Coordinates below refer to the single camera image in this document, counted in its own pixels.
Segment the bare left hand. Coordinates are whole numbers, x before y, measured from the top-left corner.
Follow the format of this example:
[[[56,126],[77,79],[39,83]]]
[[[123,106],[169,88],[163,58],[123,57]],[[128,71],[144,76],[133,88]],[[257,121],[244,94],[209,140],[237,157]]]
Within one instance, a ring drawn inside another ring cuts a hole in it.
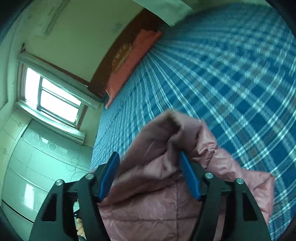
[[[84,231],[84,228],[83,228],[83,223],[82,223],[82,220],[80,218],[76,219],[76,230],[77,230],[77,234],[80,237],[86,238],[85,231]]]

